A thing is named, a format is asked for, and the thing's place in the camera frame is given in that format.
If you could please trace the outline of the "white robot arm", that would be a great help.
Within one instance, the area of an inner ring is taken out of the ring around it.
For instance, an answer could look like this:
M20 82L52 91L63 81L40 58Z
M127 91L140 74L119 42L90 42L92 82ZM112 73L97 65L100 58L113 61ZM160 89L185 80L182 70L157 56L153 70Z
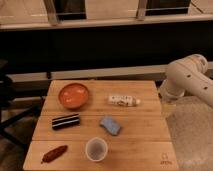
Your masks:
M166 78L158 89L164 118L173 113L176 101L182 98L185 92L213 108L213 80L205 75L207 70L208 61L200 54L192 54L167 65Z

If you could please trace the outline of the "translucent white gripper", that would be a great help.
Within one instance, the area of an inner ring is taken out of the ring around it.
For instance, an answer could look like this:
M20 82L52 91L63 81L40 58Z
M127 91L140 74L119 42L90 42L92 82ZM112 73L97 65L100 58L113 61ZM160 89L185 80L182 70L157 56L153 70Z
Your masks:
M175 103L183 96L183 89L166 79L160 85L158 92L161 99L165 102L162 104L162 115L164 118L168 118L176 108L176 105L172 103Z

